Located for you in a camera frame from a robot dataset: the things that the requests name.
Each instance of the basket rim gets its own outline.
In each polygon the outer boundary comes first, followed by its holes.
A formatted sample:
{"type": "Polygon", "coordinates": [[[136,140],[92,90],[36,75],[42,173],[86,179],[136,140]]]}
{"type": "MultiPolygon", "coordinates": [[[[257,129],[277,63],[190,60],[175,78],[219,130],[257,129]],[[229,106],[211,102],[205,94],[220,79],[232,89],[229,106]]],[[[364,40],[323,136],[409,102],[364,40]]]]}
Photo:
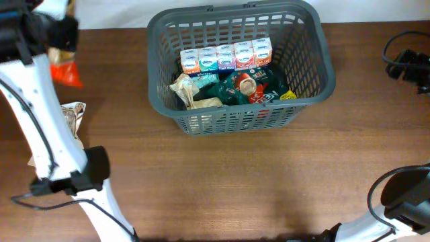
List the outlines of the basket rim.
{"type": "MultiPolygon", "coordinates": [[[[249,2],[248,5],[255,4],[256,7],[266,6],[289,6],[295,5],[305,9],[311,16],[313,27],[315,29],[316,38],[318,40],[318,47],[320,48],[322,54],[322,63],[325,67],[325,71],[327,72],[327,84],[325,88],[314,97],[306,97],[306,98],[298,98],[298,99],[289,99],[289,100],[274,100],[271,103],[265,104],[243,104],[243,105],[235,105],[235,106],[222,106],[222,107],[211,107],[211,108],[200,108],[195,110],[171,110],[166,108],[163,101],[158,97],[157,93],[157,82],[155,81],[155,74],[152,72],[148,72],[148,96],[151,106],[160,114],[170,117],[170,118],[182,118],[188,116],[200,116],[200,115],[212,115],[217,113],[235,113],[235,112],[251,112],[251,111],[259,111],[262,109],[274,109],[274,108],[289,108],[295,106],[308,106],[312,104],[317,104],[323,102],[334,92],[336,86],[336,76],[333,66],[331,64],[331,58],[329,53],[329,47],[327,45],[327,41],[323,32],[323,28],[321,27],[321,21],[319,14],[316,12],[315,8],[312,7],[309,3],[302,0],[289,0],[289,1],[253,1],[249,2]]],[[[216,11],[236,11],[238,9],[243,9],[246,5],[233,5],[233,6],[225,6],[225,7],[217,7],[216,11]]],[[[200,7],[183,7],[183,8],[175,8],[175,9],[167,9],[158,14],[156,14],[148,24],[147,28],[147,39],[148,46],[156,46],[157,37],[155,36],[156,26],[160,22],[160,20],[171,17],[173,14],[185,14],[192,13],[194,11],[206,10],[209,11],[213,9],[213,6],[206,5],[200,7]]],[[[153,56],[156,56],[155,48],[149,48],[147,54],[147,63],[148,70],[155,70],[156,63],[153,61],[153,56]]]]}

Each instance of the white wall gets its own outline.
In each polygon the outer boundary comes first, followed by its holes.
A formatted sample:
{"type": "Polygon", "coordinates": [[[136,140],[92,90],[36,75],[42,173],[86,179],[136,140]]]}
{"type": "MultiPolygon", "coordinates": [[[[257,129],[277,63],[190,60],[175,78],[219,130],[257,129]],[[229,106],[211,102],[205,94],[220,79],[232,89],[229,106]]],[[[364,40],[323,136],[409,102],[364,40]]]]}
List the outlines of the white wall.
{"type": "MultiPolygon", "coordinates": [[[[322,22],[430,19],[430,0],[305,0],[322,22]]],[[[248,0],[77,0],[82,29],[146,27],[156,13],[174,7],[234,5],[248,0]]]]}

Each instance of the yellow label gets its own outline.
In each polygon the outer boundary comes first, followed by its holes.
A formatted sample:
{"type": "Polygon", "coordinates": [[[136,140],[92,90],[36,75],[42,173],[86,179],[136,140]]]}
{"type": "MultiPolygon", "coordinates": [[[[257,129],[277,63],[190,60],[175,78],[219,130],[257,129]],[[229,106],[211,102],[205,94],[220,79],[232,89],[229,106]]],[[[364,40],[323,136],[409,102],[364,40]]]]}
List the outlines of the yellow label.
{"type": "Polygon", "coordinates": [[[294,94],[294,92],[292,91],[287,91],[286,93],[284,93],[281,97],[280,100],[285,100],[285,99],[297,99],[296,94],[294,94]]]}

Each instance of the brown wooden surface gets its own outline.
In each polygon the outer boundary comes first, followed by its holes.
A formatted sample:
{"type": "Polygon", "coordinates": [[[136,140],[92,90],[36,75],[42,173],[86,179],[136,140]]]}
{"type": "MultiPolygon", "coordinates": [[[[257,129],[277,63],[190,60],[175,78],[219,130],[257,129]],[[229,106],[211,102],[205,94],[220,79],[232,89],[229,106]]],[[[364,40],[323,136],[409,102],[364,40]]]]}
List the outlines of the brown wooden surface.
{"type": "MultiPolygon", "coordinates": [[[[428,31],[430,23],[323,27],[337,74],[327,101],[285,128],[197,138],[148,102],[145,30],[81,32],[85,89],[57,87],[57,94],[62,103],[87,103],[79,136],[85,146],[107,149],[114,194],[140,237],[319,233],[365,213],[368,189],[384,172],[429,160],[430,97],[389,79],[381,52],[389,37],[428,31]]],[[[408,47],[430,54],[428,39],[410,36],[391,56],[408,47]]],[[[0,112],[0,241],[98,241],[79,206],[38,212],[11,204],[34,169],[4,99],[0,112]]],[[[67,200],[58,194],[39,202],[67,200]]]]}

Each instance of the basket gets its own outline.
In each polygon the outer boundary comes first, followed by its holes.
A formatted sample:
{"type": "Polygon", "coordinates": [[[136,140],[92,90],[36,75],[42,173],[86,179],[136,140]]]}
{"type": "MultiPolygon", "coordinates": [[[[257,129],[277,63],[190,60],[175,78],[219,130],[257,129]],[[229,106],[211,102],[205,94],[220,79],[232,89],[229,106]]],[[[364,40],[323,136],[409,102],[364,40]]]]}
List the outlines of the basket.
{"type": "Polygon", "coordinates": [[[186,7],[158,13],[148,25],[148,96],[153,108],[187,134],[281,127],[335,88],[329,49],[315,9],[301,0],[226,7],[186,7]],[[169,85],[183,72],[179,52],[270,37],[272,65],[297,99],[186,110],[169,85]]]}

